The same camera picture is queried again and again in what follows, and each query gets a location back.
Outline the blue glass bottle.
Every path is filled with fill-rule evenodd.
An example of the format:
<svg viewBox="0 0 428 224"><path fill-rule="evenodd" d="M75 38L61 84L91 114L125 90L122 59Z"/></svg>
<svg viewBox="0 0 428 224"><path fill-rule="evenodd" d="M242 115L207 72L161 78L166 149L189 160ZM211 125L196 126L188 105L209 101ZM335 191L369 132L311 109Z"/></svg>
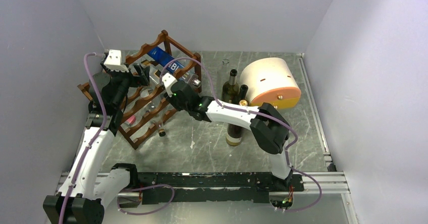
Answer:
<svg viewBox="0 0 428 224"><path fill-rule="evenodd" d="M160 64L162 67L164 67L168 62L174 60L174 58L170 54L168 54L158 46L150 50L147 55L150 56L158 64ZM169 73L174 74L178 69L182 68L184 68L184 66L179 61L174 61L168 66L167 70Z"/></svg>

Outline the tall clear glass bottle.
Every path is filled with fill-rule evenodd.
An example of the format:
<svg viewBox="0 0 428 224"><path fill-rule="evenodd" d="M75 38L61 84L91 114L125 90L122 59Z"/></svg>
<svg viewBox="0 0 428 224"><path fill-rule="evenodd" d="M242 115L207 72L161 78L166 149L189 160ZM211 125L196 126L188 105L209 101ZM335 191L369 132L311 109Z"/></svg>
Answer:
<svg viewBox="0 0 428 224"><path fill-rule="evenodd" d="M230 60L223 59L220 63L220 67L217 70L216 77L216 96L218 99L222 98L223 85L229 80L230 74Z"/></svg>

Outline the green wine bottle silver neck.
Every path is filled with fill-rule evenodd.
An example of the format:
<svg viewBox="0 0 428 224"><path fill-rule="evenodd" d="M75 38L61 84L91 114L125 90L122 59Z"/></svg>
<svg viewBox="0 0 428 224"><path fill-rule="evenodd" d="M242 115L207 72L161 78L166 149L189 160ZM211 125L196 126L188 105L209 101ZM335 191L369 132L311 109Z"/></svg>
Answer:
<svg viewBox="0 0 428 224"><path fill-rule="evenodd" d="M228 80L222 86L221 101L226 103L236 103L239 94L236 69L232 69Z"/></svg>

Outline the dark wine bottle black neck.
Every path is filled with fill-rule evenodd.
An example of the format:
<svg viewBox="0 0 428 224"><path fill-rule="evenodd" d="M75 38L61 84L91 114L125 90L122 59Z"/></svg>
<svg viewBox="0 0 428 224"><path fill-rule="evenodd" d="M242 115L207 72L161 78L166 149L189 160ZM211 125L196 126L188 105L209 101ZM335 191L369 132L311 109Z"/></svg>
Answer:
<svg viewBox="0 0 428 224"><path fill-rule="evenodd" d="M246 94L248 92L248 86L246 84L242 84L239 89L239 93L236 99L236 104L240 106L248 106L248 102L245 99Z"/></svg>

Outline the amber bottle gold foil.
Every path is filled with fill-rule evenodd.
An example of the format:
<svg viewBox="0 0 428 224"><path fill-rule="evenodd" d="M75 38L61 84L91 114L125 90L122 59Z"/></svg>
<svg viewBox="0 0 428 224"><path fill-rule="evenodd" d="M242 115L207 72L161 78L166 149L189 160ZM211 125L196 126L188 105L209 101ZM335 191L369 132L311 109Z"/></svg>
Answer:
<svg viewBox="0 0 428 224"><path fill-rule="evenodd" d="M226 142L230 146L238 146L242 142L244 128L228 124L226 133Z"/></svg>

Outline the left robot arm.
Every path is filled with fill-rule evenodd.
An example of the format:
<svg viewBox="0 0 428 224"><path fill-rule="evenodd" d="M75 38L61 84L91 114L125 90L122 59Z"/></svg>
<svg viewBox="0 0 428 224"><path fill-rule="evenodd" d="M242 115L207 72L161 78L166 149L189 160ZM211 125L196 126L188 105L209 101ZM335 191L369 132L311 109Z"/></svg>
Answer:
<svg viewBox="0 0 428 224"><path fill-rule="evenodd" d="M120 108L130 88L149 86L149 66L135 65L136 74L99 72L90 77L89 115L81 148L66 180L55 195L46 196L43 209L51 223L102 223L105 209L125 189L139 187L134 164L118 163L108 176L96 183L101 162L112 146L121 125Z"/></svg>

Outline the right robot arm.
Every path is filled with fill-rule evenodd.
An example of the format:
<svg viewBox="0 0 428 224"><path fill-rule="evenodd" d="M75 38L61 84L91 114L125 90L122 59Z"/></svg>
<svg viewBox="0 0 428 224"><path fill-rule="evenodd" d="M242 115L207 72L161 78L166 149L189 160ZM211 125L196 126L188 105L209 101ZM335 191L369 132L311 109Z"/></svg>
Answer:
<svg viewBox="0 0 428 224"><path fill-rule="evenodd" d="M269 103L240 106L198 95L187 83L164 83L167 101L178 111L184 110L197 121L235 125L252 132L258 146L269 154L273 186L286 190L292 183L292 169L286 143L292 128Z"/></svg>

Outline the clear bottle silver cap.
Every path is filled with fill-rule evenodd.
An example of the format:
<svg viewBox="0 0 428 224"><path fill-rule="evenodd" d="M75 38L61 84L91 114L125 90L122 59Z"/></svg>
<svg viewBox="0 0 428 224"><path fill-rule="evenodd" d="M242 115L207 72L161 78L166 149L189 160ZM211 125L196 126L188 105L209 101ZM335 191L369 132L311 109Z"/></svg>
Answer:
<svg viewBox="0 0 428 224"><path fill-rule="evenodd" d="M186 72L179 78L179 80L189 84L196 92L201 92L201 80L199 80L197 74Z"/></svg>

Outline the brown wooden wine rack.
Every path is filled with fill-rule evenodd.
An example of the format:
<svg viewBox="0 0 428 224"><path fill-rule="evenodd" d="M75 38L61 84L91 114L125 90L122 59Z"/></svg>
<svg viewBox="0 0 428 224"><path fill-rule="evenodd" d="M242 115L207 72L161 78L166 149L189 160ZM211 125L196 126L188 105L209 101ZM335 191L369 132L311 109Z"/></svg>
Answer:
<svg viewBox="0 0 428 224"><path fill-rule="evenodd" d="M171 55L171 45L178 48L185 55L190 56L192 59L201 60L201 56L198 53L193 53L183 45L178 43L176 40L172 39L166 30L162 30L161 33L157 36L155 42L151 44L145 43L141 46L140 51L134 54L125 55L125 64L131 65L136 62L138 59L147 55L151 49L163 44L166 52ZM197 80L202 80L202 72L201 66L196 63L189 63L185 68L179 69L173 75L175 77L184 76L186 73L190 73L191 69L194 70L194 74L196 75ZM142 110L147 104L152 102L157 96L162 94L162 91L165 89L163 86L156 84L152 93L148 94L146 97L141 97L141 93L148 89L148 86L139 86L137 87L135 93L132 96L128 97L128 100L124 100L123 102L134 103L133 107L129 110L126 110L123 114L121 123L124 124L127 120L129 120L132 116L136 115L140 110ZM118 132L122 134L122 136L127 140L127 142L133 147L133 149L137 149L148 137L150 137L155 131L154 125L149 126L148 130L142 136L132 139L132 135L137 132L141 127L146 125L150 120L152 120L155 116L160 116L161 110L165 109L169 103L165 100L162 100L158 105L156 105L155 110L152 112L145 113L142 116L142 119L136 123L135 126L128 127L126 129L119 126Z"/></svg>

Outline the pink eraser block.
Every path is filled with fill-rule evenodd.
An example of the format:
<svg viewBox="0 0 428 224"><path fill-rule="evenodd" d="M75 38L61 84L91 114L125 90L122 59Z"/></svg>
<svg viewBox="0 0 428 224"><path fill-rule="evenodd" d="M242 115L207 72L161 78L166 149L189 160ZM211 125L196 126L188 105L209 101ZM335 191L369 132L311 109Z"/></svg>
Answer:
<svg viewBox="0 0 428 224"><path fill-rule="evenodd" d="M125 123L127 124L127 125L132 125L132 124L134 124L136 122L136 116L131 116L131 117L129 117L126 121L125 121Z"/></svg>

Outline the white cylindrical drawer box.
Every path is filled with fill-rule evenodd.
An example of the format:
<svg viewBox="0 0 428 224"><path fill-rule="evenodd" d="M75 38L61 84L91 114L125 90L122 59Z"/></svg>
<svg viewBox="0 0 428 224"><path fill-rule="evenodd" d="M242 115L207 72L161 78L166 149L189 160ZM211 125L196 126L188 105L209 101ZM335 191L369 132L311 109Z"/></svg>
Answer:
<svg viewBox="0 0 428 224"><path fill-rule="evenodd" d="M277 109L295 107L300 100L301 90L285 60L264 58L244 68L240 84L248 86L245 99L250 106L270 103Z"/></svg>

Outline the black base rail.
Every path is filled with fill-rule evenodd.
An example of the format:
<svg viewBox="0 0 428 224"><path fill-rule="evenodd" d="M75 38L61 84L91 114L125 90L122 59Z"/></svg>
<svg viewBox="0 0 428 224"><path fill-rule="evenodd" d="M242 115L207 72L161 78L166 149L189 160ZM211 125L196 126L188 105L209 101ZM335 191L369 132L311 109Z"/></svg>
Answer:
<svg viewBox="0 0 428 224"><path fill-rule="evenodd" d="M275 192L292 195L304 191L302 176L290 174L286 180L270 172L150 173L140 172L138 184L118 194L121 207L139 204L206 201L252 201L271 203Z"/></svg>

